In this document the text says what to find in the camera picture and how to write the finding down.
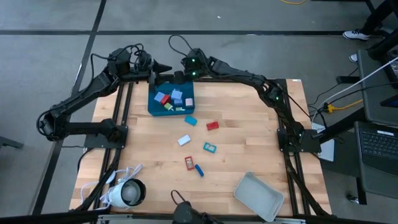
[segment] gray floor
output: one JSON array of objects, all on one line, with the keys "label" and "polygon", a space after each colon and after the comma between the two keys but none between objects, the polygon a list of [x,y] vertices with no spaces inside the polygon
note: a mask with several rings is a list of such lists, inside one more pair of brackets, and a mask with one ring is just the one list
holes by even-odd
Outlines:
[{"label": "gray floor", "polygon": [[[100,1],[3,0],[0,29],[91,30]],[[369,15],[365,3],[307,1],[299,6],[278,0],[155,1],[108,0],[99,30],[345,30],[358,28]],[[389,18],[389,26],[396,25]],[[181,56],[169,49],[166,35],[97,36],[93,51],[107,55],[127,44],[141,42],[160,63],[179,70]],[[348,55],[379,41],[348,41],[327,36],[189,35],[192,46],[230,65],[269,78],[299,78],[309,103],[335,84],[335,77],[356,68]],[[88,36],[0,35],[0,136],[25,143],[23,150],[0,150],[0,216],[25,215],[42,173],[50,145],[35,130],[37,115],[66,98],[75,81]],[[182,41],[176,48],[187,51]],[[106,62],[95,61],[99,72]],[[88,67],[82,86],[87,84]],[[347,97],[336,106],[360,99]],[[89,121],[95,104],[72,117]],[[328,124],[360,105],[326,116]],[[69,137],[64,145],[81,145],[82,137]],[[44,207],[44,213],[68,210],[81,149],[64,149]],[[368,205],[345,200],[355,192],[351,177],[324,171],[335,215],[344,218],[397,223],[398,200],[367,194]],[[141,221],[141,223],[159,223]]]}]

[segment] butcher block tabletop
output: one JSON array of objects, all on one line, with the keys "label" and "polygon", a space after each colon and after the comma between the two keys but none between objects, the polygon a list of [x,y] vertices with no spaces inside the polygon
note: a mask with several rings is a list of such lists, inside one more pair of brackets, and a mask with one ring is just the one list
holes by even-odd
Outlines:
[{"label": "butcher block tabletop", "polygon": [[[243,175],[253,171],[263,182],[282,192],[285,200],[278,216],[292,215],[284,157],[279,151],[275,111],[268,108],[250,86],[240,83],[194,83],[196,126],[184,121],[183,116],[153,117],[147,110],[148,84],[135,84],[132,91],[127,125],[127,143],[122,150],[119,169],[144,167],[136,175],[147,189],[145,200],[138,206],[125,210],[112,208],[118,213],[173,213],[176,205],[170,191],[178,190],[193,208],[212,215],[255,215],[240,201],[233,191]],[[287,80],[289,95],[307,111],[307,103],[300,80]],[[118,124],[121,120],[122,98]],[[98,98],[93,121],[111,118],[116,93]],[[309,118],[290,102],[293,116],[305,128],[310,128]],[[206,124],[218,121],[220,128],[208,131]],[[177,140],[189,134],[191,141],[179,146]],[[203,150],[205,142],[217,146],[215,153]],[[70,208],[81,204],[80,190],[98,181],[104,149],[94,149],[81,161]],[[199,164],[204,177],[187,170],[184,158],[192,156]],[[331,212],[319,160],[301,153],[305,184],[322,208]],[[94,185],[84,189],[87,197]],[[295,186],[298,209],[303,213],[300,191]]]}]

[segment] black monitor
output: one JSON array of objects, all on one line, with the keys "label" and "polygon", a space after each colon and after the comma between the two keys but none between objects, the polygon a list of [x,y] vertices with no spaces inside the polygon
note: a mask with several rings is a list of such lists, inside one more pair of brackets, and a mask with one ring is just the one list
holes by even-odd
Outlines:
[{"label": "black monitor", "polygon": [[393,107],[393,108],[398,108],[398,94],[396,94],[393,97],[390,97],[386,100],[383,100],[380,103],[381,106],[388,106],[388,107]]}]

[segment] sneaker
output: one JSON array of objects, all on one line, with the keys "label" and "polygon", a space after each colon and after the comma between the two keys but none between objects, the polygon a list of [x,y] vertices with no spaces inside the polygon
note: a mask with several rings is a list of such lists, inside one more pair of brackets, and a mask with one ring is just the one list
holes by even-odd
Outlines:
[{"label": "sneaker", "polygon": [[350,55],[349,56],[349,60],[350,60],[350,62],[357,63],[358,62],[358,56],[356,54]]},{"label": "sneaker", "polygon": [[370,35],[365,35],[361,33],[359,29],[352,30],[352,31],[346,31],[343,33],[343,37],[349,40],[362,40],[362,41],[367,41],[370,38]]}]

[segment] small red block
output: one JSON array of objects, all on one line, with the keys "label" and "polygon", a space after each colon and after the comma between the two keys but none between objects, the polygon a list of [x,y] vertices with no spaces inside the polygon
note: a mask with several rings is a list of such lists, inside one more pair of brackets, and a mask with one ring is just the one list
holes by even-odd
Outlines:
[{"label": "small red block", "polygon": [[218,122],[215,121],[215,122],[212,122],[212,123],[208,123],[208,124],[206,124],[206,126],[207,126],[207,130],[210,131],[212,129],[218,128]]},{"label": "small red block", "polygon": [[193,165],[192,156],[188,156],[185,158],[185,165],[187,165],[188,170],[192,170],[195,168],[195,166]]},{"label": "small red block", "polygon": [[162,105],[165,105],[166,103],[170,103],[170,95],[164,95],[162,100],[160,101]]}]

